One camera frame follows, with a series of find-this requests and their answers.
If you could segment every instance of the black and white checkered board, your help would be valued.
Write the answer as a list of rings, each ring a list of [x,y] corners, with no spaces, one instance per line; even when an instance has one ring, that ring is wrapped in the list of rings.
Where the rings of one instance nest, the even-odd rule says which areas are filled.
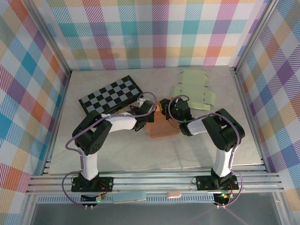
[[[142,90],[128,75],[79,99],[79,102],[86,114],[93,110],[98,113],[112,114],[134,103],[141,93]]]

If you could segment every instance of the chessboard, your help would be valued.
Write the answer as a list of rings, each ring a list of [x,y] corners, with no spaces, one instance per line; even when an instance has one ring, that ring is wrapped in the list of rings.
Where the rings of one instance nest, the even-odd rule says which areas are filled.
[[[79,103],[86,114],[93,110],[112,114],[134,103],[141,94],[142,90],[128,75],[79,99]]]

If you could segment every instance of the pink eraser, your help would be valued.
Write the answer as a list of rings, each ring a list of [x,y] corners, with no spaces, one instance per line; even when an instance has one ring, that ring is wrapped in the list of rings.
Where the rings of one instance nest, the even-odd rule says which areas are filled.
[[[167,192],[168,198],[180,198],[181,192],[180,191],[169,191]]]

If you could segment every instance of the plaid backdrop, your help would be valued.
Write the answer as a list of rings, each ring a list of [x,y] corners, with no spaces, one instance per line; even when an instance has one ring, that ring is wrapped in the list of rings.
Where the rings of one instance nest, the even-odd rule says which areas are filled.
[[[264,152],[300,224],[300,0],[282,0],[242,68]]]
[[[72,69],[228,65],[267,1],[35,0]]]
[[[14,225],[66,75],[21,0],[0,0],[0,225]]]

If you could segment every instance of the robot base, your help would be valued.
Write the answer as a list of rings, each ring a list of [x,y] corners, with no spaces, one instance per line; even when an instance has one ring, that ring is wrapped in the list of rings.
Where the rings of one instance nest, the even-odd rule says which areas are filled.
[[[236,176],[232,175],[229,179],[220,184],[219,187],[216,187],[212,180],[212,176],[196,176],[196,185],[198,191],[206,190],[222,190],[230,191],[239,190],[239,184]]]
[[[73,178],[72,192],[112,192],[113,177],[99,177],[99,174],[92,180],[85,179],[81,173]]]

